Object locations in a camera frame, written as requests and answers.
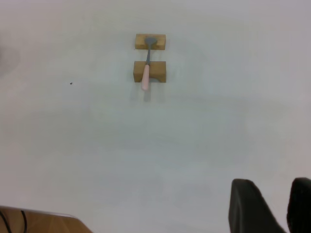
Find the black cable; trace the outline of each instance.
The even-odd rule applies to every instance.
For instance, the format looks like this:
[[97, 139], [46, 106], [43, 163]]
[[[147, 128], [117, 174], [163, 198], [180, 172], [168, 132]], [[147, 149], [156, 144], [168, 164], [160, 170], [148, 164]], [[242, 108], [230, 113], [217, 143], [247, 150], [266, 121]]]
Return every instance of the black cable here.
[[0, 211], [0, 216], [2, 217], [2, 219], [3, 219], [3, 221], [4, 221], [4, 224], [5, 224], [5, 226], [6, 226], [6, 229], [8, 230], [8, 233], [12, 233], [11, 228], [10, 228], [8, 222], [6, 221], [5, 216], [3, 215], [3, 213], [2, 213], [1, 211]]
[[[23, 215], [23, 219], [24, 219], [24, 233], [26, 233], [27, 232], [27, 218], [26, 218], [25, 212], [23, 210], [21, 210], [21, 214]], [[2, 217], [2, 219], [4, 221], [4, 224], [6, 226], [8, 233], [12, 233], [11, 228], [10, 228], [5, 216], [3, 215], [3, 213], [1, 211], [0, 211], [0, 216]]]
[[21, 210], [21, 214], [23, 215], [23, 219], [24, 219], [24, 233], [26, 233], [27, 232], [27, 218], [23, 210]]

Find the wooden holder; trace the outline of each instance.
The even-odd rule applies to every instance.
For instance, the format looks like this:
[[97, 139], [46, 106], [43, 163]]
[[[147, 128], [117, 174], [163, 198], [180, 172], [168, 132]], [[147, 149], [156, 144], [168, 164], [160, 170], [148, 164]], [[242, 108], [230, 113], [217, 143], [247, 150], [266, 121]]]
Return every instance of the wooden holder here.
[[137, 50], [147, 50], [148, 46], [145, 44], [147, 37], [154, 37], [157, 42], [152, 45], [152, 50], [165, 50], [166, 35], [161, 34], [136, 34], [135, 48]]
[[[140, 83], [144, 73], [146, 62], [134, 62], [134, 81]], [[166, 83], [166, 62], [151, 62], [149, 77], [158, 79], [160, 83]]]

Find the pink handle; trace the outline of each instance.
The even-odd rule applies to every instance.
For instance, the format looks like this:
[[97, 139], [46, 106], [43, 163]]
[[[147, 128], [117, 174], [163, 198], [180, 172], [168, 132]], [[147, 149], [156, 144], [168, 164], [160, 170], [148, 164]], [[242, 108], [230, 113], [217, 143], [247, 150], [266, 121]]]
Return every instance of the pink handle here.
[[141, 80], [141, 89], [143, 91], [147, 91], [148, 85], [149, 85], [149, 65], [145, 65], [144, 74], [142, 75]]

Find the spoon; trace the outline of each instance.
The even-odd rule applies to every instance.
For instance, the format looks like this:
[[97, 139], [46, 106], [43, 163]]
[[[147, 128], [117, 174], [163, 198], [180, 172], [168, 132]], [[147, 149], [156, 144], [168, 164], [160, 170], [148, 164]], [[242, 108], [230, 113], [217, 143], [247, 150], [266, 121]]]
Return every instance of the spoon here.
[[150, 50], [151, 46], [157, 42], [157, 39], [154, 37], [147, 37], [145, 39], [145, 43], [148, 45], [148, 55], [147, 55], [147, 61], [144, 69], [144, 73], [142, 75], [142, 80], [141, 80], [141, 89], [143, 91], [148, 90], [148, 85], [149, 85], [149, 69], [150, 69]]

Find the white table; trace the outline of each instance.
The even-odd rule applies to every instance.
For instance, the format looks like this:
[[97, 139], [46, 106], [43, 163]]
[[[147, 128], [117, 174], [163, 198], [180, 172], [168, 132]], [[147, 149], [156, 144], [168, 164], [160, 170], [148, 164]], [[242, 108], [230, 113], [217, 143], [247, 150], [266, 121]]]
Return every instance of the white table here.
[[[95, 233], [225, 233], [247, 178], [286, 228], [311, 177], [310, 1], [37, 2], [0, 2], [0, 205]], [[146, 94], [136, 33], [167, 35], [167, 83]]]

